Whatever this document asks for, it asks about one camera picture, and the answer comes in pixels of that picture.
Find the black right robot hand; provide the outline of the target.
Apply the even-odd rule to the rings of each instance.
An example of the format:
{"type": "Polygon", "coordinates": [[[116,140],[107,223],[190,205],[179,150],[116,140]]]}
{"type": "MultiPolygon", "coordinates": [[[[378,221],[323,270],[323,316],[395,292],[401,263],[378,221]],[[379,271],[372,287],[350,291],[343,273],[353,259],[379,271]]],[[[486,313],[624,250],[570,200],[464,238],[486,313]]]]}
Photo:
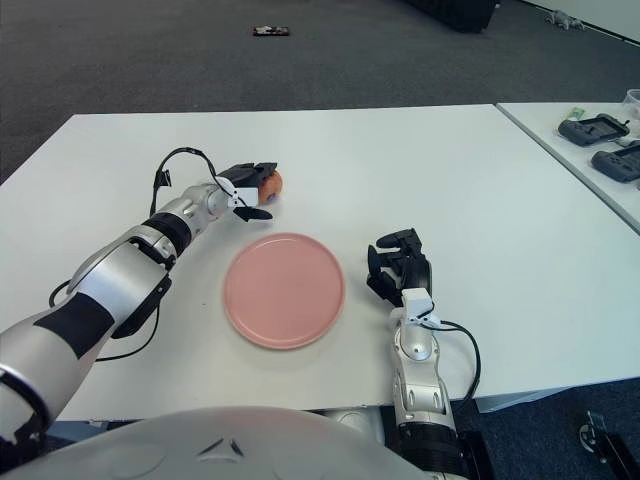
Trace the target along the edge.
{"type": "Polygon", "coordinates": [[[389,322],[394,328],[406,322],[423,328],[442,328],[433,313],[431,263],[423,254],[421,240],[413,228],[384,235],[375,245],[369,245],[367,264],[366,284],[393,306],[389,322]],[[410,289],[425,290],[428,300],[420,304],[416,313],[407,315],[402,293],[410,289]]]}

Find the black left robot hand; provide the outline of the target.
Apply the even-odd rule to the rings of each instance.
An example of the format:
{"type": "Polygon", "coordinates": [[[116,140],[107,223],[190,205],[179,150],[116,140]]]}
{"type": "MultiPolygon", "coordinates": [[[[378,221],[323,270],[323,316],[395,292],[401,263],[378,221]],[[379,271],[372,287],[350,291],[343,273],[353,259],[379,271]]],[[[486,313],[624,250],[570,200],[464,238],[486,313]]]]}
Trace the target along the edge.
{"type": "Polygon", "coordinates": [[[262,206],[272,203],[283,188],[276,163],[237,164],[218,174],[215,181],[227,195],[228,207],[245,222],[273,218],[262,206]]]}

